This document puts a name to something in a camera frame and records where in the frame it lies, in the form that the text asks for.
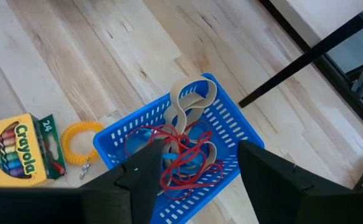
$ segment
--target crayola logo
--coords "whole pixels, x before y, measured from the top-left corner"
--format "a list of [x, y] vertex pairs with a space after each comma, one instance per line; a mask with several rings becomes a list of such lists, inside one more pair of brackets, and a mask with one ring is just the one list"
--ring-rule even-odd
[[35, 159], [32, 158], [31, 150], [29, 149], [29, 142], [27, 141], [27, 126], [20, 124], [15, 128], [15, 133], [18, 139], [17, 151], [21, 155], [21, 161], [24, 165], [24, 172], [26, 175], [35, 171]]

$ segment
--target black metal frame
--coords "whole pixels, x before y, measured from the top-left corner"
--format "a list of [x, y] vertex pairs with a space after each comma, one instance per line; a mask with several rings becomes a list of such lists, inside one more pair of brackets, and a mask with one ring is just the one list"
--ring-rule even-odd
[[[342, 82], [344, 78], [343, 72], [336, 66], [333, 60], [326, 54], [333, 47], [337, 46], [350, 36], [363, 29], [363, 14], [353, 17], [349, 22], [344, 24], [331, 35], [320, 41], [311, 48], [303, 38], [293, 29], [289, 22], [282, 16], [270, 0], [259, 0], [267, 11], [277, 20], [284, 31], [295, 41], [299, 48], [304, 52], [302, 56], [285, 67], [282, 71], [269, 79], [262, 86], [257, 88], [247, 97], [245, 97], [239, 105], [243, 108], [253, 102], [281, 82], [301, 70], [303, 67], [314, 63], [316, 68], [324, 75], [330, 84], [338, 91], [349, 106], [363, 120], [363, 99], [357, 98], [350, 90], [347, 83]], [[363, 190], [363, 175], [354, 187], [356, 190]]]

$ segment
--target yellow crayon box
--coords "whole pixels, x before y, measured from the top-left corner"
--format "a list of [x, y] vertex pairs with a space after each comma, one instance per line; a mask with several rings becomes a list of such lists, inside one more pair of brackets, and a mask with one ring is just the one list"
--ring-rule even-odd
[[31, 114], [0, 120], [0, 187], [29, 187], [50, 180], [49, 164], [55, 161], [47, 155], [41, 131]]

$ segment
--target spiral wrist keychain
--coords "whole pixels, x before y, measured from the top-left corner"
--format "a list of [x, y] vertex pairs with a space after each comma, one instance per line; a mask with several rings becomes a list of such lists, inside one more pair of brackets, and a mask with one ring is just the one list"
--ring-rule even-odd
[[84, 131], [94, 131], [100, 132], [104, 129], [102, 124], [95, 121], [80, 121], [71, 126], [69, 126], [64, 133], [61, 135], [61, 145], [63, 147], [64, 156], [67, 162], [74, 165], [83, 165], [82, 172], [80, 173], [80, 179], [83, 179], [84, 175], [87, 173], [90, 163], [97, 159], [98, 153], [94, 148], [89, 153], [89, 155], [76, 155], [72, 152], [70, 148], [70, 142], [72, 138]]

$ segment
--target black metal bar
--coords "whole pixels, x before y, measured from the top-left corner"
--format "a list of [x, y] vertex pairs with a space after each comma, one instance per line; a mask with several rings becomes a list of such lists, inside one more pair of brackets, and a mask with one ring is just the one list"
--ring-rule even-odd
[[242, 108], [246, 107], [248, 104], [252, 103], [257, 98], [261, 97], [341, 42], [345, 41], [347, 38], [359, 32], [361, 29], [363, 29], [363, 17], [359, 14], [327, 36], [324, 40], [320, 41], [311, 50], [298, 57], [275, 76], [271, 77], [267, 82], [239, 102], [239, 105]]

